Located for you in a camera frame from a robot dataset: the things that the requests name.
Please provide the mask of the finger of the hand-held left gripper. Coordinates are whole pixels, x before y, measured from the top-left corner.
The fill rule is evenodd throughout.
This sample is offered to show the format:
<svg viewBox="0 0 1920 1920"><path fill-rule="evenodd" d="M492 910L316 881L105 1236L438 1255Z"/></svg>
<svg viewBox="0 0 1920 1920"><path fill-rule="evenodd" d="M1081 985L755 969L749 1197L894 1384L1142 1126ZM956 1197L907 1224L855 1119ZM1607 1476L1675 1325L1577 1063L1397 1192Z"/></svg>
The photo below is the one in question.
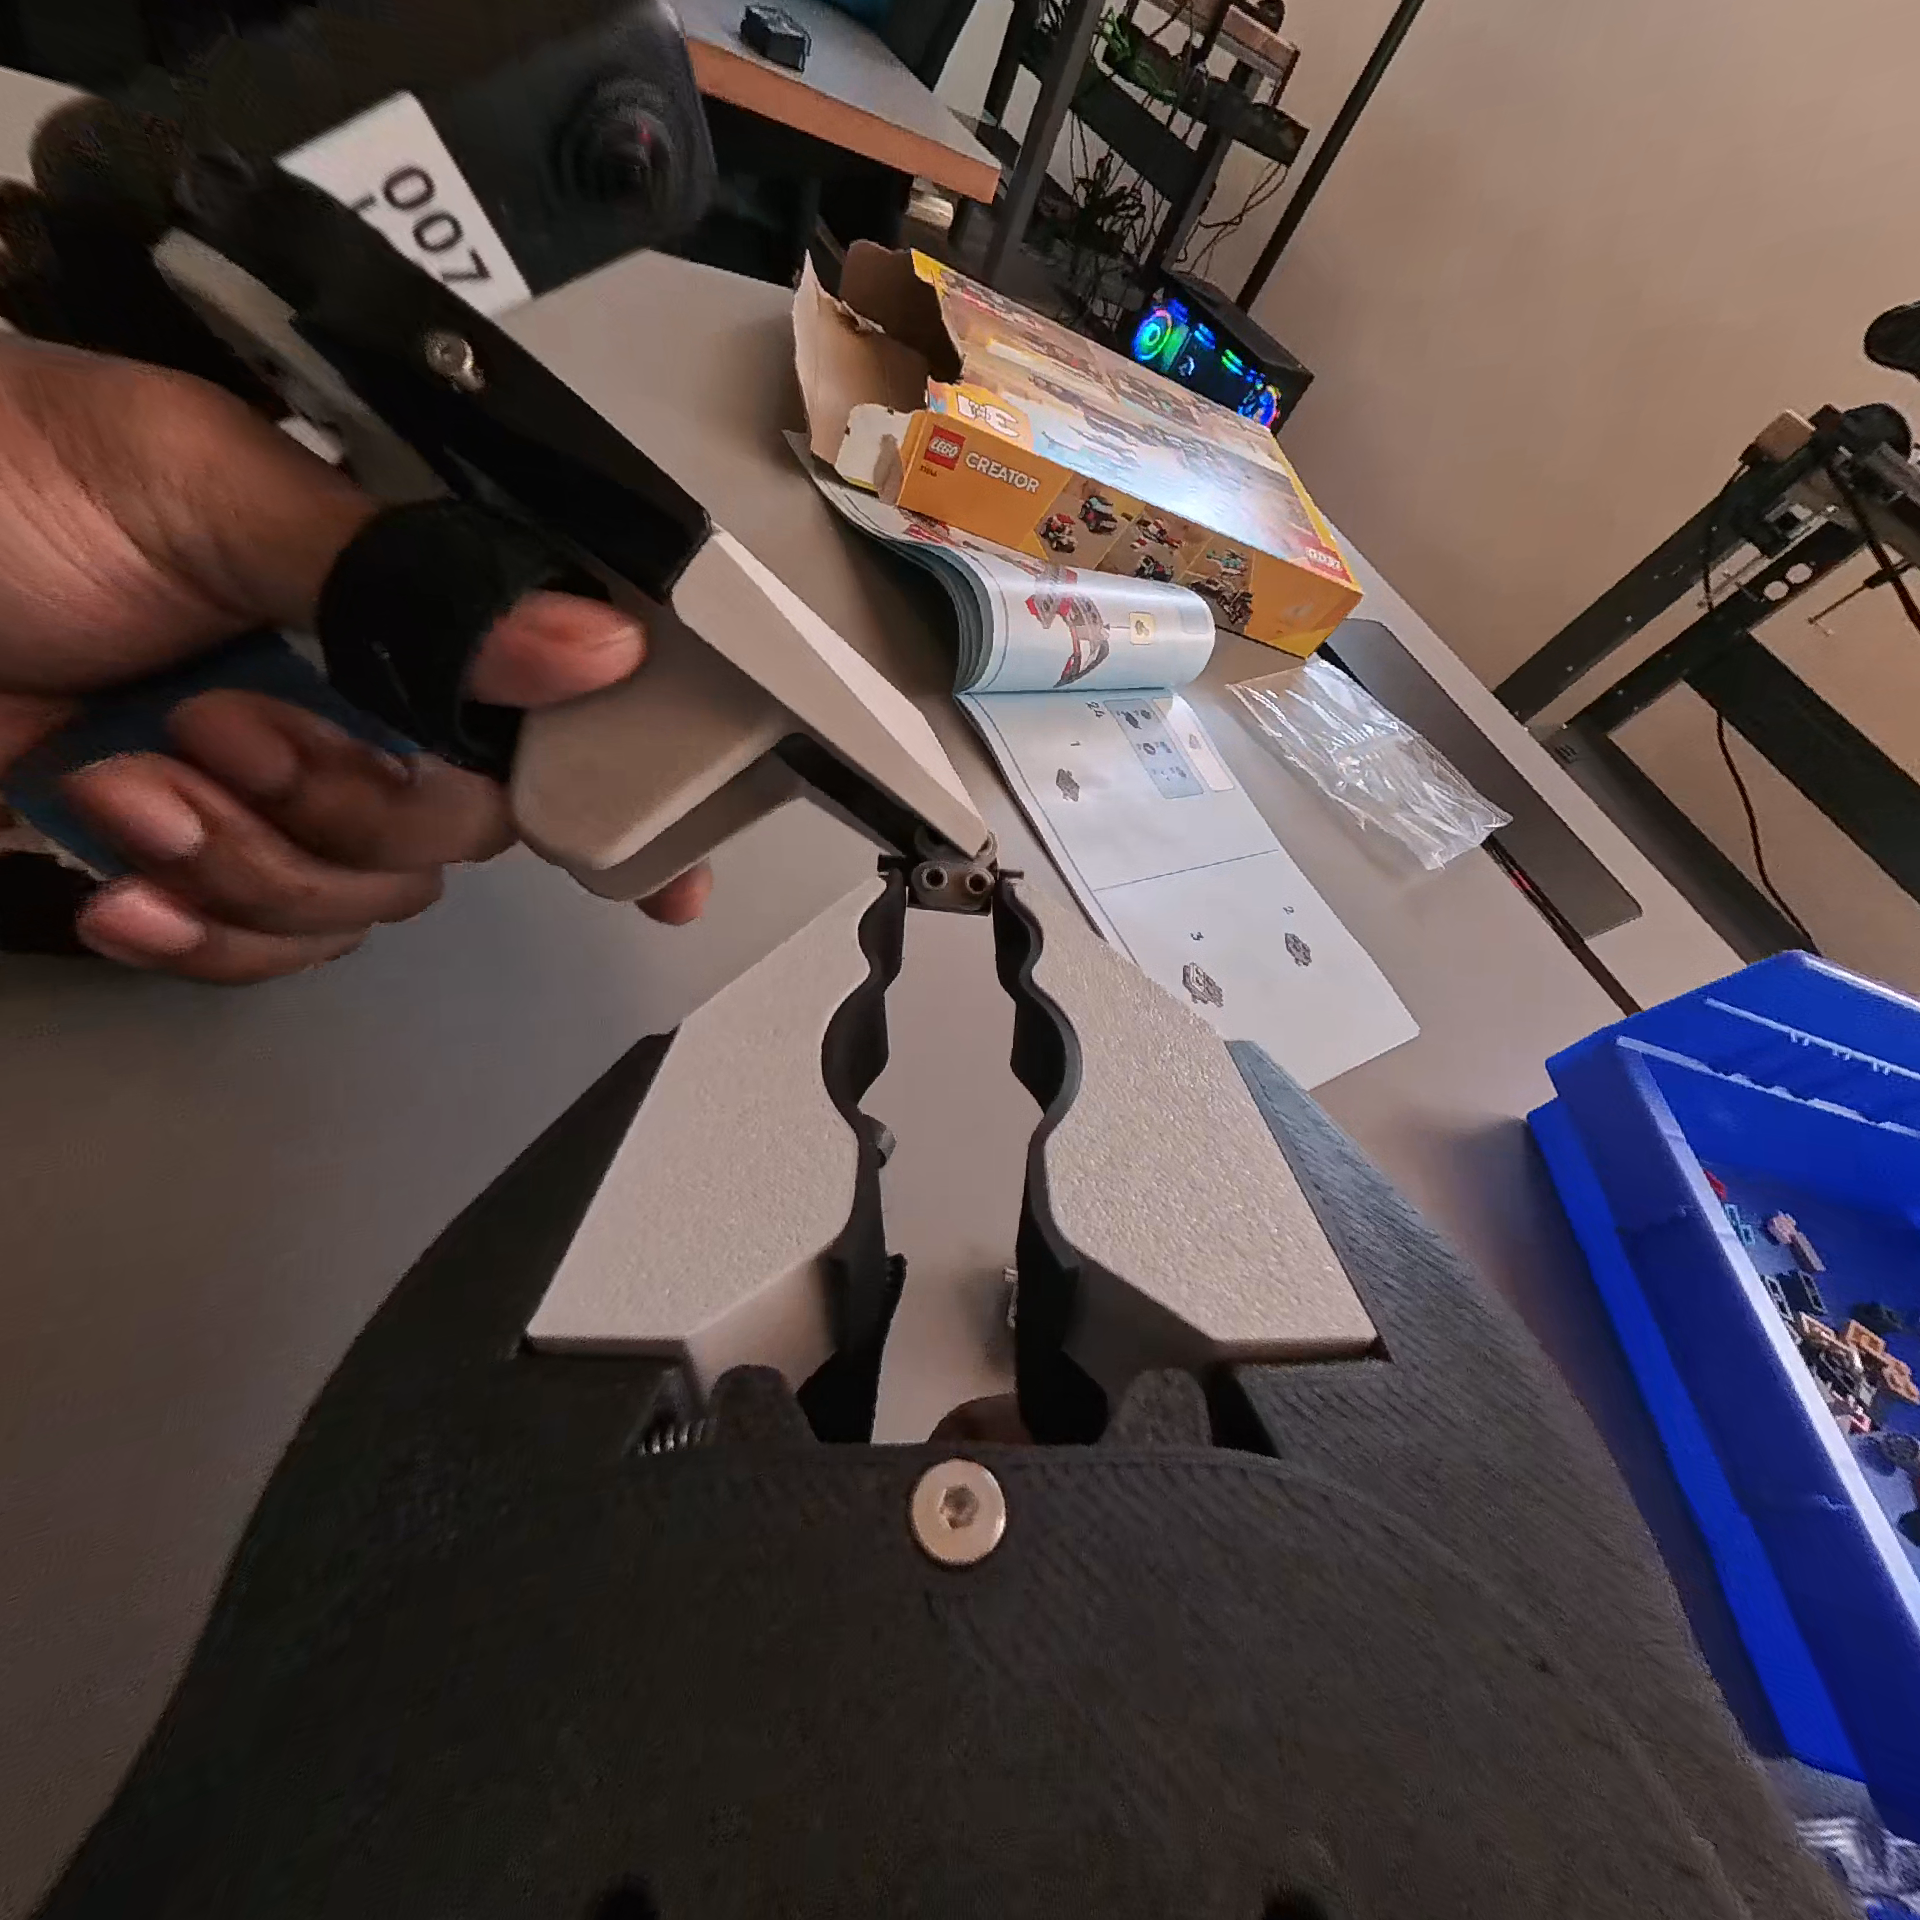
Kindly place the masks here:
<svg viewBox="0 0 1920 1920"><path fill-rule="evenodd" d="M780 708L775 753L817 801L898 857L993 862L926 712L729 530L706 536L667 606Z"/></svg>
<svg viewBox="0 0 1920 1920"><path fill-rule="evenodd" d="M777 719L684 625L654 625L631 681L524 722L519 836L589 894L643 901L789 801L835 816L775 753Z"/></svg>

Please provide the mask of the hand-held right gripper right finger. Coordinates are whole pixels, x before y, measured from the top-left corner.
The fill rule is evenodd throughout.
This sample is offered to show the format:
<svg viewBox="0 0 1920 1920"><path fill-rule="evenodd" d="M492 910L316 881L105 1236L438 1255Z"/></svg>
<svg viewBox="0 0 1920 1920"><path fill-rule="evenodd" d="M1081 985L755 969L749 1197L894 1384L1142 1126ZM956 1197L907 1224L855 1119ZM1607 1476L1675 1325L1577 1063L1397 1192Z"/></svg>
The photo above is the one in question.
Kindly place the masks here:
<svg viewBox="0 0 1920 1920"><path fill-rule="evenodd" d="M1351 1360L1378 1332L1229 1046L1025 884L993 905L1012 1072L1039 1109L1014 1239L1014 1392Z"/></svg>

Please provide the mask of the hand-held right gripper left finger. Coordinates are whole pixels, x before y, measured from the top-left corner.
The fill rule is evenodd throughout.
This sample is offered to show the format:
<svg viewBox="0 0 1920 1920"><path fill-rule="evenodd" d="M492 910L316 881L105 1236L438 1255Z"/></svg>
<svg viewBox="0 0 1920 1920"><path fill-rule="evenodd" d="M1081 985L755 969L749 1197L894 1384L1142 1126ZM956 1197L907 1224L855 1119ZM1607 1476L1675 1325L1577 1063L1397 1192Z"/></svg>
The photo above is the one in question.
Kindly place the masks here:
<svg viewBox="0 0 1920 1920"><path fill-rule="evenodd" d="M878 1393L898 1304L881 1148L905 889L857 884L689 1015L525 1328L539 1353Z"/></svg>

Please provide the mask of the grey desk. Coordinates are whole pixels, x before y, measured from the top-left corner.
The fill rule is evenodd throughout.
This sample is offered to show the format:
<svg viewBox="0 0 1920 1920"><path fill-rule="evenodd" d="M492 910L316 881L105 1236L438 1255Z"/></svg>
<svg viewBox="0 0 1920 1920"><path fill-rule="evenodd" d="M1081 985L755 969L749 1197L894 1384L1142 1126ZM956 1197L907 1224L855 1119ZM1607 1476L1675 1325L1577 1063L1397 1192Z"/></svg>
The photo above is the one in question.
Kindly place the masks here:
<svg viewBox="0 0 1920 1920"><path fill-rule="evenodd" d="M252 997L15 962L4 1900L44 1916L1843 1916L1519 1324L1239 1046L1385 1358L930 1447L532 1309L678 1042L487 910Z"/></svg>

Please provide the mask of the wooden top office desk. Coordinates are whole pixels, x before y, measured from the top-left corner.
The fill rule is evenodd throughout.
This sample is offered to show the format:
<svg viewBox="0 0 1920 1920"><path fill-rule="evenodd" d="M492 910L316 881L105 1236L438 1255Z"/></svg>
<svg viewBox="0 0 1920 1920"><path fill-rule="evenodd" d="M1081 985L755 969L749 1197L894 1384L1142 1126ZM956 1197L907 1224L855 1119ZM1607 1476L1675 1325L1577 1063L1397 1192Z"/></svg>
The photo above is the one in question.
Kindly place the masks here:
<svg viewBox="0 0 1920 1920"><path fill-rule="evenodd" d="M701 95L839 152L924 178L978 206L1002 184L995 154L869 26L829 4L780 1L807 32L790 71L741 36L741 1L676 1Z"/></svg>

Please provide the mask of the person's left hand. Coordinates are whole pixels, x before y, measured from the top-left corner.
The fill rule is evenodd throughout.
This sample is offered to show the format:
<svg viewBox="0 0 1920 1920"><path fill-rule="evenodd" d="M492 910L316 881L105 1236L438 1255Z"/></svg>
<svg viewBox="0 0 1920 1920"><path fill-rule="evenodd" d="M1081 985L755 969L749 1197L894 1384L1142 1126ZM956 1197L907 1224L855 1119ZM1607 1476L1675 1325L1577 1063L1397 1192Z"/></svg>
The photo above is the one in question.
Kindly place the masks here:
<svg viewBox="0 0 1920 1920"><path fill-rule="evenodd" d="M7 334L4 765L91 694L239 633L311 629L374 514L227 390ZM171 741L63 783L129 863L76 918L121 966L227 988L316 969L517 841L494 781L244 690L177 708Z"/></svg>

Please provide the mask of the white instruction booklet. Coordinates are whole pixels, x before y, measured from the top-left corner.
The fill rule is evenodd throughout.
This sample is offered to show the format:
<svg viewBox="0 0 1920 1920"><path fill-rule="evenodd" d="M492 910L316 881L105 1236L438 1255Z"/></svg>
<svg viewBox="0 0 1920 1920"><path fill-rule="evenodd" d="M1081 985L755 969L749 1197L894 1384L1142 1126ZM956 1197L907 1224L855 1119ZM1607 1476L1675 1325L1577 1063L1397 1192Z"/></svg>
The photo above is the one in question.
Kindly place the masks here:
<svg viewBox="0 0 1920 1920"><path fill-rule="evenodd" d="M1420 1034L1183 697L1215 646L1196 592L988 543L786 442L844 520L947 592L954 698L1118 950L1305 1087Z"/></svg>

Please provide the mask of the orange toy brick cardboard box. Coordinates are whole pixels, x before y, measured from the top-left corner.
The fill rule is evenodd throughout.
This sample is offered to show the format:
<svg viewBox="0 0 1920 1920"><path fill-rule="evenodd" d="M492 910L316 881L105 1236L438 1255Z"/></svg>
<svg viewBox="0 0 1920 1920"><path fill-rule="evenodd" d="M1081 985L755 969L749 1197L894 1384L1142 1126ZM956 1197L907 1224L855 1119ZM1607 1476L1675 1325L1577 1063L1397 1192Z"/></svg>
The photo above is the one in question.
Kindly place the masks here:
<svg viewBox="0 0 1920 1920"><path fill-rule="evenodd" d="M1309 656L1362 588L1266 426L916 248L801 272L807 445L889 506L1055 566L1198 590Z"/></svg>

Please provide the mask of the clear plastic bag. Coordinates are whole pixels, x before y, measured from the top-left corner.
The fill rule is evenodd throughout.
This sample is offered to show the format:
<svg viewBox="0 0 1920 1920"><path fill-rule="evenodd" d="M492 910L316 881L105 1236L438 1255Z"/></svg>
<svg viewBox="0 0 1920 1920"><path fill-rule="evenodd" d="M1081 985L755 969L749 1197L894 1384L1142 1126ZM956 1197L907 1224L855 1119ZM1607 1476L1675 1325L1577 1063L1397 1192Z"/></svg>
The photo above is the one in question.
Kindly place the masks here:
<svg viewBox="0 0 1920 1920"><path fill-rule="evenodd" d="M1359 829L1439 872L1509 829L1514 813L1321 656L1227 686L1265 745Z"/></svg>

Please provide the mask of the blue plastic bin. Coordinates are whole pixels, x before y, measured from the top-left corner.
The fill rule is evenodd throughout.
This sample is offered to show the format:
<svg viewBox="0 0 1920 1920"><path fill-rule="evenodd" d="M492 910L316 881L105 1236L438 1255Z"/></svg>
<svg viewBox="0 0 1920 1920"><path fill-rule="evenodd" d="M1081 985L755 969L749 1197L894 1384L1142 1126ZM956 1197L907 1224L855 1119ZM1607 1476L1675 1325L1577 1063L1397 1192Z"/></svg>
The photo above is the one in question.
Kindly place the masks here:
<svg viewBox="0 0 1920 1920"><path fill-rule="evenodd" d="M1787 1758L1917 1837L1917 1561L1708 1185L1708 1161L1916 1222L1916 997L1781 952L1550 1055L1530 1129Z"/></svg>

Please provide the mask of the computer with coloured lights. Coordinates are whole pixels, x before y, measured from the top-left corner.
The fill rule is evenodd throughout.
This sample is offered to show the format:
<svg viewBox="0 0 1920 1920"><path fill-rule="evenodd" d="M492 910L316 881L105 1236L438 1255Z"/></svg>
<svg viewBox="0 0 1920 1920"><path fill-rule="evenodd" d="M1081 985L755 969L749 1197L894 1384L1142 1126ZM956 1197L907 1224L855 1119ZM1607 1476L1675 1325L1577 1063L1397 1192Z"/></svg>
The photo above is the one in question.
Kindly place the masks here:
<svg viewBox="0 0 1920 1920"><path fill-rule="evenodd" d="M1127 354L1278 437L1313 386L1308 365L1204 278L1166 272L1142 298Z"/></svg>

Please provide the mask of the pile of toy bricks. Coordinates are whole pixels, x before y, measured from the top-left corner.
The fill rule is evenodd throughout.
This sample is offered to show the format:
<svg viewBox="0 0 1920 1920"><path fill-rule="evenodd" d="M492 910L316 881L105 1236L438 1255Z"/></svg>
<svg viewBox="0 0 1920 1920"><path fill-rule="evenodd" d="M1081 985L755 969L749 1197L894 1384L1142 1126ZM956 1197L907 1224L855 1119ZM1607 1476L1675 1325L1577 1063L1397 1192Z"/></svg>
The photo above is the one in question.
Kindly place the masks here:
<svg viewBox="0 0 1920 1920"><path fill-rule="evenodd" d="M1708 1161L1706 1178L1868 1492L1916 1564L1916 1222L1726 1159Z"/></svg>

